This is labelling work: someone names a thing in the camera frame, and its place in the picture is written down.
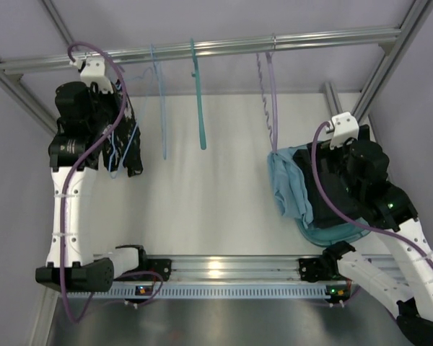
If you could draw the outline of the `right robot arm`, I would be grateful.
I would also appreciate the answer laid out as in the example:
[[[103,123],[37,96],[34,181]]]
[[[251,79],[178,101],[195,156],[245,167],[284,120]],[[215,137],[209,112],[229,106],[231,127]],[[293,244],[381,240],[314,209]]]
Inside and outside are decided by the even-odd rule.
[[[382,147],[360,138],[359,125],[321,123],[310,147],[312,176],[326,205],[342,220],[358,226],[331,200],[320,181],[318,165],[332,170],[358,210],[361,225],[387,247],[404,281],[375,267],[350,243],[340,241],[321,259],[333,274],[350,279],[381,303],[413,345],[433,345],[433,251],[407,193],[388,179],[390,160]]]

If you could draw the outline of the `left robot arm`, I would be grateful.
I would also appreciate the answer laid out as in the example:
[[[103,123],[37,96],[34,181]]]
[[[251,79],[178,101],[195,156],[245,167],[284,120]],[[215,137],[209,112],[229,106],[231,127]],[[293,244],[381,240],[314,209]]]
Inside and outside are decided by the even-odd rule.
[[[129,98],[116,82],[110,92],[97,83],[62,84],[56,90],[57,133],[48,147],[54,190],[53,233],[45,264],[35,271],[39,284],[59,292],[106,292],[123,273],[139,268],[138,245],[116,247],[96,255],[90,236],[90,203],[99,165],[109,173],[126,169],[140,175],[141,132]],[[125,113],[114,131],[88,156],[84,152],[107,133],[120,109]]]

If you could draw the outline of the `lilac spiral hanger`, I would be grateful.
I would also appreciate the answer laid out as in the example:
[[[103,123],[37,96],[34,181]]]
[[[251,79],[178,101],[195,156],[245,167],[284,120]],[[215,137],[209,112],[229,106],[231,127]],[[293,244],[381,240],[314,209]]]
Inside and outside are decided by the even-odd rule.
[[[271,35],[273,40],[273,50],[265,52],[266,64],[268,68],[268,81],[271,96],[271,111],[268,110],[268,98],[266,90],[263,85],[263,72],[261,68],[261,53],[256,53],[256,65],[258,73],[258,83],[261,91],[261,100],[263,103],[263,114],[265,116],[266,128],[268,131],[268,138],[271,145],[271,151],[276,153],[278,151],[278,137],[279,137],[279,114],[277,102],[276,80],[274,73],[273,54],[276,49],[277,39],[273,33]]]

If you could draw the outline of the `teal plastic hanger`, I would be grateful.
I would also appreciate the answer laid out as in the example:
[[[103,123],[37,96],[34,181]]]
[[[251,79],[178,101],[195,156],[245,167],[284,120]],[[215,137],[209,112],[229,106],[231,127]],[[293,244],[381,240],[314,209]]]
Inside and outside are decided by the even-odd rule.
[[[198,113],[198,132],[199,132],[199,143],[201,150],[206,150],[206,131],[204,125],[204,114],[203,114],[203,105],[202,105],[202,95],[201,95],[201,77],[198,65],[198,57],[196,54],[196,47],[194,39],[190,39],[190,48],[191,48],[191,58],[193,61],[193,73],[191,76],[195,79],[195,87],[196,87],[196,104],[197,104],[197,113]]]

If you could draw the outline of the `black white patterned garment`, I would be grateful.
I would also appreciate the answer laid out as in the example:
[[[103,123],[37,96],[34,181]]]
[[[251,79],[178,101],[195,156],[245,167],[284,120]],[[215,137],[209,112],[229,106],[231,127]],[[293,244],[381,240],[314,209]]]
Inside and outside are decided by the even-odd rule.
[[[118,116],[123,98],[123,88],[119,80],[114,83],[115,93],[100,94],[102,101],[102,119],[106,121],[106,131]],[[126,108],[122,120],[102,145],[104,166],[112,179],[121,169],[126,169],[128,177],[142,174],[141,131],[136,121],[131,100],[127,96]]]

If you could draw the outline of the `light blue cloth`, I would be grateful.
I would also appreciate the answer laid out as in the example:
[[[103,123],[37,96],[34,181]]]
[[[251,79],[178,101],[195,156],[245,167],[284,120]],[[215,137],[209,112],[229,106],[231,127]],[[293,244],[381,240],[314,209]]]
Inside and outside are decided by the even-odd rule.
[[[314,216],[305,184],[305,175],[294,161],[294,155],[306,146],[279,148],[267,156],[268,177],[275,204],[286,218],[299,221],[304,229],[311,227]]]

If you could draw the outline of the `teal plastic basket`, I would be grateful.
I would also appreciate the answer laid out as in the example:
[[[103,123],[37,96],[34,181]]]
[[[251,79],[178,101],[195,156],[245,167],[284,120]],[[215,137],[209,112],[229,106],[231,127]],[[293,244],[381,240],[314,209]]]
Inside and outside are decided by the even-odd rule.
[[[299,223],[303,236],[312,244],[319,247],[328,247],[339,241],[353,243],[369,234],[369,231],[345,222],[337,216],[325,203],[317,190],[312,174],[310,162],[310,149],[300,149],[294,155],[295,163],[305,175],[305,184],[308,192],[308,200],[313,209],[313,222],[311,227],[304,229]],[[346,216],[360,224],[366,221],[359,217],[357,208],[348,196],[346,187],[336,173],[318,172],[320,183],[330,201]]]

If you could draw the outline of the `aluminium hanging rail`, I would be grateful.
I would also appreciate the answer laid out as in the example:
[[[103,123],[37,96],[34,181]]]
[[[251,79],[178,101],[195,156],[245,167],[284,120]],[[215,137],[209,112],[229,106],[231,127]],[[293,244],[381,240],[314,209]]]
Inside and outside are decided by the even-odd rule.
[[[306,50],[347,45],[394,43],[402,30],[397,27],[358,27],[326,32],[297,33],[226,40],[157,45],[154,57],[158,61],[182,60],[192,57],[233,56],[250,53]],[[63,70],[70,66],[70,57],[37,56],[9,58],[0,62],[6,75]]]

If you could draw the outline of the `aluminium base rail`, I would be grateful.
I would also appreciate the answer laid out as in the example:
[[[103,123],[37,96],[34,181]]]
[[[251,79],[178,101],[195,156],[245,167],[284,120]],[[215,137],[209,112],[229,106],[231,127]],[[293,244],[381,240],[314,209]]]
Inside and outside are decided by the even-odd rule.
[[[142,270],[166,283],[256,284],[330,281],[317,267],[319,255],[149,255]]]

